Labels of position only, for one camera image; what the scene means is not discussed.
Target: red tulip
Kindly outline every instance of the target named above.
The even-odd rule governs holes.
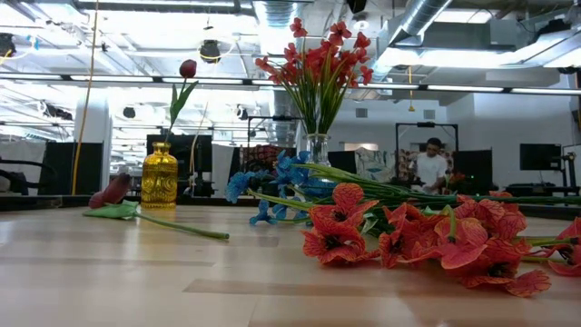
[[[183,78],[193,78],[196,76],[196,68],[198,67],[198,63],[196,63],[192,59],[188,59],[182,63],[180,66],[180,75]]]

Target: white column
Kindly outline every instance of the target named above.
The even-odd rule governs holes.
[[[79,97],[74,117],[74,139],[78,141],[83,120],[86,90]],[[91,89],[87,115],[84,122],[83,143],[103,143],[103,160],[101,162],[101,189],[109,184],[109,167],[111,165],[111,138],[113,137],[113,118],[109,111],[107,90]]]

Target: desk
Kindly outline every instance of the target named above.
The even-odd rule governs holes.
[[[255,208],[178,206],[164,215],[228,232],[227,243],[82,211],[0,213],[2,326],[540,327],[581,319],[579,278],[550,273],[549,291],[519,299],[466,290],[439,272],[323,268],[301,252],[303,226],[252,227]],[[526,234],[569,224],[532,218]]]

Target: clear glass vase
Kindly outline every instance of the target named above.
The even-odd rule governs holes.
[[[329,136],[326,134],[308,134],[307,151],[310,152],[309,164],[320,164],[330,167]]]
[[[178,161],[170,155],[170,144],[153,143],[153,154],[143,161],[142,207],[175,208],[178,193]]]

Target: wooden table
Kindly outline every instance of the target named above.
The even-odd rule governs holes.
[[[302,254],[303,225],[250,226],[255,208],[190,206],[164,213],[228,232],[229,242],[147,222],[87,218],[83,210],[0,213],[0,326],[581,323],[581,279],[551,273],[551,290],[519,299],[466,290],[439,272],[321,267]],[[527,234],[557,234],[569,224],[531,218]]]

